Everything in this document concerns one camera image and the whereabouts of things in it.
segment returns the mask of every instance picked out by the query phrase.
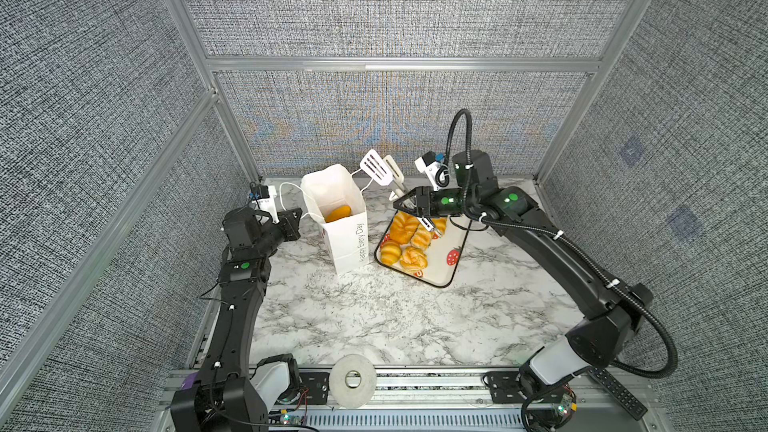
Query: red strawberry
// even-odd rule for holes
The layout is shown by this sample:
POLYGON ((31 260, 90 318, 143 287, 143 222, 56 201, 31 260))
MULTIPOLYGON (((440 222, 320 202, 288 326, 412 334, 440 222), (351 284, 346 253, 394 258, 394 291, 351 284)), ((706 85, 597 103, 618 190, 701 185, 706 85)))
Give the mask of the red strawberry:
POLYGON ((454 248, 448 253, 448 256, 446 257, 446 262, 448 265, 456 265, 458 264, 458 258, 461 256, 460 252, 461 248, 454 248))

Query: white tape roll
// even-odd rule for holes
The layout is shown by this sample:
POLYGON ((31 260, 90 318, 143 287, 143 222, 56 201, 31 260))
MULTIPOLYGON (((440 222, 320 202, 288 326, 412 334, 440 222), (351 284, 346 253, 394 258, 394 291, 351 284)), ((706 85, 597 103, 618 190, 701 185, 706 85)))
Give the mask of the white tape roll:
POLYGON ((376 391, 376 369, 371 361, 359 354, 342 357, 331 369, 328 378, 331 395, 340 406, 348 409, 356 409, 368 403, 376 391), (351 388, 346 384, 346 375, 349 372, 360 374, 360 385, 351 388))

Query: bread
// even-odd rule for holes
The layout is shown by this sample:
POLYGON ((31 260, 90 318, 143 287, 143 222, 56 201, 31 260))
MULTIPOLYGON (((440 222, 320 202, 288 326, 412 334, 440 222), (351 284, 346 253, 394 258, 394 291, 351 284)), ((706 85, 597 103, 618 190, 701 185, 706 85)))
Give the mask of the bread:
POLYGON ((416 247, 408 247, 400 257, 400 265, 406 272, 414 273, 423 270, 427 266, 427 256, 424 251, 416 247))
POLYGON ((340 218, 347 218, 352 215, 352 208, 349 206, 341 206, 332 211, 326 216, 326 224, 330 224, 339 220, 340 218))
POLYGON ((440 231, 440 235, 446 233, 446 227, 448 226, 448 220, 445 217, 434 218, 432 223, 435 224, 435 228, 440 231))
POLYGON ((424 226, 418 226, 416 233, 411 237, 411 245, 421 250, 427 250, 429 243, 432 242, 432 234, 433 232, 428 231, 424 226))
POLYGON ((400 249, 400 245, 397 242, 388 240, 382 244, 382 264, 394 265, 398 260, 400 260, 400 254, 402 254, 402 250, 400 249))
POLYGON ((406 245, 411 241, 417 227, 418 219, 416 217, 398 212, 389 228, 389 238, 400 245, 406 245))

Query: purple object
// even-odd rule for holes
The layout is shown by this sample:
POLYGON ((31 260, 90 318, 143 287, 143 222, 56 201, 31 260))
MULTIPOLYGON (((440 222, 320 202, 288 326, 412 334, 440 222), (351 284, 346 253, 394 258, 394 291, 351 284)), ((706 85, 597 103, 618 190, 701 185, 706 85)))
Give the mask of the purple object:
POLYGON ((187 375, 187 378, 184 380, 184 382, 181 383, 181 388, 179 390, 184 389, 191 389, 192 384, 194 384, 194 380, 197 378, 197 372, 194 374, 187 375))

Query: tray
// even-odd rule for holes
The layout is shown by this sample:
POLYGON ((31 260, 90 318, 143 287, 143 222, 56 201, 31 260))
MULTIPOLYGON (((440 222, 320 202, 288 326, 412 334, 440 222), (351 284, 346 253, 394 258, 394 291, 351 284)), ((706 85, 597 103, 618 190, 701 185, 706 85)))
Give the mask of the tray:
MULTIPOLYGON (((465 216, 453 217, 452 219, 460 226, 467 228, 471 222, 465 216)), ((435 235, 432 236, 432 243, 425 252, 428 263, 427 267, 422 271, 410 273, 402 269, 400 262, 396 262, 394 265, 384 265, 381 262, 382 244, 389 237, 389 228, 392 226, 392 220, 389 221, 386 232, 384 232, 384 235, 379 240, 379 244, 376 246, 376 252, 373 254, 376 262, 383 267, 387 267, 389 270, 417 278, 434 287, 444 288, 449 286, 458 268, 458 262, 461 259, 462 250, 464 250, 469 231, 464 231, 454 226, 449 219, 447 221, 446 233, 439 238, 435 238, 435 235)))

